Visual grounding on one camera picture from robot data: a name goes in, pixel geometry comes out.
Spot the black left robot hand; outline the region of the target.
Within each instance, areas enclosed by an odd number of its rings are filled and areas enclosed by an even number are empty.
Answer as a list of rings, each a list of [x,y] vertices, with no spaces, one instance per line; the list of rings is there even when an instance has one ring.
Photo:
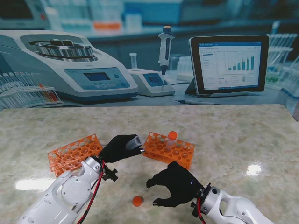
[[[136,137],[136,134],[131,135],[117,135],[102,149],[99,157],[104,160],[105,163],[114,163],[122,159],[140,155],[144,152],[141,147],[135,147],[134,149],[127,150],[126,144]]]

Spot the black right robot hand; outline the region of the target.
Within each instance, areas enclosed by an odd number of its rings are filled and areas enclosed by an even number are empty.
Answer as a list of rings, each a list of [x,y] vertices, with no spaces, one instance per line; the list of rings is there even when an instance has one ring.
[[[184,167],[176,161],[168,164],[167,169],[162,170],[146,182],[146,187],[155,185],[165,186],[171,196],[166,199],[157,198],[154,206],[176,207],[185,204],[200,196],[203,185]]]

